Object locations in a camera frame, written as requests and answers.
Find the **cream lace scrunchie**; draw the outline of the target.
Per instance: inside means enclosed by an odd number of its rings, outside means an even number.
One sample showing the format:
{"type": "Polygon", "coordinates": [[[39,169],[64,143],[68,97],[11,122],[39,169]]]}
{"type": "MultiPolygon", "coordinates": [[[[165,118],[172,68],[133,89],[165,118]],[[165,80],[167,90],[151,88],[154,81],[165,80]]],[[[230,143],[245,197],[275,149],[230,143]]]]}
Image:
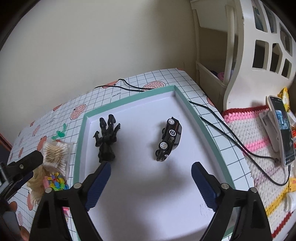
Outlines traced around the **cream lace scrunchie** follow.
{"type": "Polygon", "coordinates": [[[39,166],[38,168],[34,169],[33,171],[33,177],[30,178],[30,180],[27,182],[27,187],[30,190],[30,200],[31,204],[37,205],[44,192],[44,178],[47,175],[47,172],[43,165],[39,166]]]}

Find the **colourful building block toy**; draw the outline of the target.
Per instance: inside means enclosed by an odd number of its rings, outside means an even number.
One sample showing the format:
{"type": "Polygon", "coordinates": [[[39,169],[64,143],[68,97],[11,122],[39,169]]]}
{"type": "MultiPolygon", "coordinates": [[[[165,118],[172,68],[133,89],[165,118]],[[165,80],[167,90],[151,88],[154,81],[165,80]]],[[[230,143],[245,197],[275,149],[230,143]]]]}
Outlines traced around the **colourful building block toy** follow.
{"type": "Polygon", "coordinates": [[[68,190],[69,186],[65,179],[58,172],[51,173],[49,176],[45,176],[43,179],[44,189],[49,187],[53,188],[55,191],[68,190]]]}

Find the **cotton swab pack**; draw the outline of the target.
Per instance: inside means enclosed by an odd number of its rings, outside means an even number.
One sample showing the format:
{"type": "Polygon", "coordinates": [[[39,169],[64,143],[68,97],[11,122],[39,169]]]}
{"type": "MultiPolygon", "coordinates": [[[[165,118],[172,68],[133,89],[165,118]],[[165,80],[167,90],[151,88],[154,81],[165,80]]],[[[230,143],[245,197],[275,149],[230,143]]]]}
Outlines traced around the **cotton swab pack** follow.
{"type": "Polygon", "coordinates": [[[63,178],[67,179],[69,177],[72,148],[72,143],[44,142],[42,148],[44,169],[50,173],[58,172],[63,178]]]}

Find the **green plastic figure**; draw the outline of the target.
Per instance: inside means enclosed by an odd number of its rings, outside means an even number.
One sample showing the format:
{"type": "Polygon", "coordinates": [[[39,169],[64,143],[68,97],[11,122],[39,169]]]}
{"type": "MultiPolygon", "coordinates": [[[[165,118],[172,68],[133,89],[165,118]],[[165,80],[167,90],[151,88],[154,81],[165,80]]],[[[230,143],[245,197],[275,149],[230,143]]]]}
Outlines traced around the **green plastic figure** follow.
{"type": "Polygon", "coordinates": [[[65,132],[67,129],[67,125],[64,123],[62,126],[62,130],[57,130],[56,134],[54,136],[51,137],[52,140],[59,140],[61,138],[64,138],[66,136],[65,132]]]}

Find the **black toy hand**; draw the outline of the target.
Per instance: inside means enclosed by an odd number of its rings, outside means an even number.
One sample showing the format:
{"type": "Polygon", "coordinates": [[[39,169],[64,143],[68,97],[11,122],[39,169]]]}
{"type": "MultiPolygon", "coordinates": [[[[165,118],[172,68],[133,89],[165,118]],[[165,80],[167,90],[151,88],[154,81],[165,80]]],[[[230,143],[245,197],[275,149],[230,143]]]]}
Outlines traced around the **black toy hand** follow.
{"type": "Polygon", "coordinates": [[[101,128],[101,136],[99,131],[94,134],[95,147],[99,148],[98,159],[99,162],[111,162],[115,159],[114,151],[111,145],[117,141],[117,132],[120,130],[120,123],[114,126],[116,119],[113,114],[108,115],[107,122],[104,118],[99,119],[99,125],[101,128]]]}

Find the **black toy car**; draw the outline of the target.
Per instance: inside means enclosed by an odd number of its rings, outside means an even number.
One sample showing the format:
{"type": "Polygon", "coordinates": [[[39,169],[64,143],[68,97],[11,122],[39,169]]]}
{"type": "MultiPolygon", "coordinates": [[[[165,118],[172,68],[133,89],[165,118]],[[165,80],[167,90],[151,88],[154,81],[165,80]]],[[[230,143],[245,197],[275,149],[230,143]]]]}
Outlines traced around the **black toy car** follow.
{"type": "Polygon", "coordinates": [[[156,150],[156,160],[163,162],[180,143],[182,126],[180,122],[171,117],[162,129],[162,138],[156,150]]]}

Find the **pink hair roller clip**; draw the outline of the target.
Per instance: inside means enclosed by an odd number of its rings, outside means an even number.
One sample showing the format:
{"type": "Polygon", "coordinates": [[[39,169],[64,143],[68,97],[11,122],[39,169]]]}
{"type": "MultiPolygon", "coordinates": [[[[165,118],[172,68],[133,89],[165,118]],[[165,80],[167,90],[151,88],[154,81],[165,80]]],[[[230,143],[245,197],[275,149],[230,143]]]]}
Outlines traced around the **pink hair roller clip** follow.
{"type": "Polygon", "coordinates": [[[68,208],[68,207],[63,207],[63,213],[64,213],[64,216],[65,216],[65,220],[66,220],[66,222],[68,223],[69,215],[70,215],[70,208],[68,208]]]}

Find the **pink white crochet mat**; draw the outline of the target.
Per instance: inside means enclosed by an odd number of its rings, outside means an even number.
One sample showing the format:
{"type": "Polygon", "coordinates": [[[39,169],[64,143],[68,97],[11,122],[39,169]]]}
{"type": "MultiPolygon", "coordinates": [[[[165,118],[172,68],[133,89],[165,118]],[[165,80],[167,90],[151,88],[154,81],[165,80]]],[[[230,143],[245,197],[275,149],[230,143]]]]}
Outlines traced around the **pink white crochet mat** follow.
{"type": "MultiPolygon", "coordinates": [[[[277,183],[287,180],[287,168],[283,168],[280,162],[263,159],[263,156],[279,158],[274,152],[268,134],[259,118],[259,114],[269,110],[266,105],[254,108],[232,108],[224,111],[222,117],[229,128],[240,139],[243,145],[252,153],[260,157],[253,157],[269,177],[277,183]]],[[[290,219],[292,213],[285,210],[286,194],[289,191],[288,184],[278,186],[269,181],[255,166],[250,158],[246,158],[253,178],[255,188],[259,191],[266,214],[268,217],[272,238],[280,233],[290,219]]]]}

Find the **fruit pattern grid tablecloth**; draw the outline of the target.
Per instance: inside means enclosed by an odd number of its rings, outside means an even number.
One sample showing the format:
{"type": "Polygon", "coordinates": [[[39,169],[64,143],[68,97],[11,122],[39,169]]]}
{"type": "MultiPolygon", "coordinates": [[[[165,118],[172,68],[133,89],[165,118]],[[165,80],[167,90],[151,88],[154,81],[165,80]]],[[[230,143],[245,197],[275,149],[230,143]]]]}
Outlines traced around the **fruit pattern grid tablecloth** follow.
{"type": "Polygon", "coordinates": [[[217,109],[210,104],[205,93],[192,78],[177,68],[161,69],[129,77],[125,81],[120,80],[110,87],[92,90],[54,108],[19,133],[10,154],[10,161],[17,161],[34,150],[40,150],[44,142],[52,141],[51,137],[57,130],[62,130],[65,123],[66,136],[60,140],[73,144],[67,180],[69,185],[73,185],[76,183],[73,181],[76,146],[84,115],[123,98],[167,86],[175,86],[185,95],[210,132],[232,178],[233,184],[229,185],[239,190],[252,187],[254,182],[241,150],[219,133],[223,128],[223,120],[217,109]]]}

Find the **smartphone on white stand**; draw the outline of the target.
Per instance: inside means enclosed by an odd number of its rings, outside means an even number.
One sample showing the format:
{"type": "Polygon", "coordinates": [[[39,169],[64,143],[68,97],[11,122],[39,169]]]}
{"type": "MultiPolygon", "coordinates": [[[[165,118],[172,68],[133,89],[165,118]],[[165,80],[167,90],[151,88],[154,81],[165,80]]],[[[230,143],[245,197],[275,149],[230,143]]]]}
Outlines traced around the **smartphone on white stand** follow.
{"type": "Polygon", "coordinates": [[[282,99],[276,96],[266,98],[268,110],[259,114],[273,150],[280,154],[281,165],[287,167],[295,160],[292,129],[282,99]]]}

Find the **teal rimmed white tray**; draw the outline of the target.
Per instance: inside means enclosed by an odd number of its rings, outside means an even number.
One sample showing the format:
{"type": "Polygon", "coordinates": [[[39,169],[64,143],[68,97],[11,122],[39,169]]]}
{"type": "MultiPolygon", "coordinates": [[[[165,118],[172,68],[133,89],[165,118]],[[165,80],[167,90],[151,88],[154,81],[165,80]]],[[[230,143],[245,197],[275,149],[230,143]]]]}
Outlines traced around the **teal rimmed white tray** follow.
{"type": "Polygon", "coordinates": [[[213,217],[193,178],[200,162],[220,182],[233,184],[210,132],[175,86],[138,93],[87,112],[74,164],[74,182],[99,166],[95,147],[99,119],[113,114],[121,128],[112,145],[111,176],[90,218],[103,240],[199,240],[213,217]],[[169,118],[182,126],[179,145],[156,160],[169,118]]]}

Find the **white bed frame shelf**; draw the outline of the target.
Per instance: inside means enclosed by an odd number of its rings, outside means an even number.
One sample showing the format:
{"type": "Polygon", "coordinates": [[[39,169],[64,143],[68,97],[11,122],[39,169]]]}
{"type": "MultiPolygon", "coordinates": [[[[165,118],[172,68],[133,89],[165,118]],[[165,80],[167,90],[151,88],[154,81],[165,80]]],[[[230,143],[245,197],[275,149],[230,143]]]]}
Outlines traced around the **white bed frame shelf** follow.
{"type": "Polygon", "coordinates": [[[219,111],[265,103],[295,80],[295,39],[263,1],[191,1],[197,82],[219,111]]]}

